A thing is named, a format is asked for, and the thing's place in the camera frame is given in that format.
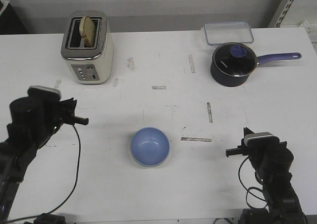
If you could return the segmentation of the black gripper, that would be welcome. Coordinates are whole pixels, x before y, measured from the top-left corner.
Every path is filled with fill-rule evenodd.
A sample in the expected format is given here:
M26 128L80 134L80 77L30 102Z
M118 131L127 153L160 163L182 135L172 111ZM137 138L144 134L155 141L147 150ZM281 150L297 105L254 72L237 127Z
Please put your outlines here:
M253 134L249 128L243 128L244 137L247 134ZM287 169L287 148L286 142L269 144L255 149L248 148L244 144L244 137L241 145L237 148L227 149L225 155L227 157L234 155L243 155L250 158L254 169Z
M60 129L62 125L88 125L89 119L78 117L75 115L77 101L74 98L59 101L52 108L52 122L56 129Z

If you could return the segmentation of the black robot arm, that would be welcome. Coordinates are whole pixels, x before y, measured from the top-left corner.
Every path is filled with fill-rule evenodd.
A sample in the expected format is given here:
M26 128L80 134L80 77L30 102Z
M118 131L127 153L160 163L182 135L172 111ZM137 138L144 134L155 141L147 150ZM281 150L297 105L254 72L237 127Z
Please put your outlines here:
M227 149L226 156L243 155L255 170L255 178L262 185L260 192L266 206L249 206L242 211L240 224L306 224L299 198L291 185L289 171L293 163L293 153L287 148L286 141L269 132L255 133L243 129L241 144Z
M18 187L37 151L63 124L88 125L74 114L77 101L60 95L29 95L10 103L8 138L0 144L0 220L6 221Z

